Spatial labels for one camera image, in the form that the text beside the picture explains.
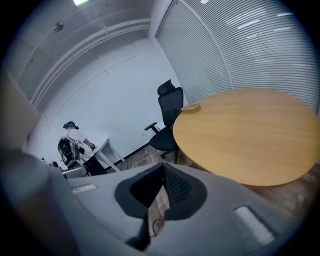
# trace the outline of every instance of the black mesh panel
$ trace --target black mesh panel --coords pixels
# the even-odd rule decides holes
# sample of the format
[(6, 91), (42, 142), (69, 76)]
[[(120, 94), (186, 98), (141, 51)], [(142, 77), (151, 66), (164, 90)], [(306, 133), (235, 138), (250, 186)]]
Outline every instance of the black mesh panel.
[(161, 95), (158, 98), (159, 105), (162, 111), (163, 123), (166, 127), (171, 127), (184, 106), (184, 93), (181, 87), (176, 88)]
[(187, 180), (167, 169), (164, 171), (164, 188), (171, 206), (188, 198), (191, 191)]

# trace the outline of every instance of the chair headrest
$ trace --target chair headrest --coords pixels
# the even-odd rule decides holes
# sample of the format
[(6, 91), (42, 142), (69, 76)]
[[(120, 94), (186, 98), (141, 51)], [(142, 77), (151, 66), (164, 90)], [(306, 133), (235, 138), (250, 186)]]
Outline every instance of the chair headrest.
[(171, 83), (171, 79), (169, 79), (168, 81), (166, 81), (165, 83), (161, 84), (159, 87), (158, 87), (158, 95), (161, 96), (163, 94), (166, 94), (170, 91), (173, 91), (174, 89), (176, 89), (173, 84)]

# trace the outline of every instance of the table top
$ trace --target table top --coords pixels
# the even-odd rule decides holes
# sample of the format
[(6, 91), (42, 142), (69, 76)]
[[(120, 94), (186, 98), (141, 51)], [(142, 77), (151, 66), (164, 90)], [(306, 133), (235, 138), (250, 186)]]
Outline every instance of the table top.
[(251, 186), (275, 186), (308, 172), (320, 156), (320, 121), (287, 93), (267, 88), (221, 92), (181, 113), (179, 148), (196, 164)]

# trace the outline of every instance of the chair backrest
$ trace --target chair backrest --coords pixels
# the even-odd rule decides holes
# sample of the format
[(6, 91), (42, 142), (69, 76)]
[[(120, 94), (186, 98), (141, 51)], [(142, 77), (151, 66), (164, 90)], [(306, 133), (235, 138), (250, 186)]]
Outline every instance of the chair backrest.
[(181, 87), (175, 88), (168, 80), (158, 88), (158, 102), (162, 111), (163, 123), (171, 127), (184, 106), (184, 91)]

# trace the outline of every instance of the person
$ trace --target person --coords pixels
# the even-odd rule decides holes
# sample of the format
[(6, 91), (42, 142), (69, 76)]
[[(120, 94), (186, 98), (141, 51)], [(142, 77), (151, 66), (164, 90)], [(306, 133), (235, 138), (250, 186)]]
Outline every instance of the person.
[(91, 143), (78, 131), (79, 127), (76, 126), (74, 122), (69, 121), (68, 123), (65, 123), (63, 128), (65, 131), (62, 136), (73, 139), (77, 148), (81, 147), (84, 149), (84, 153), (79, 152), (79, 159), (77, 160), (83, 162), (83, 165), (88, 167), (90, 174), (92, 176), (106, 174), (105, 169), (101, 166), (92, 152), (96, 148), (96, 145)]

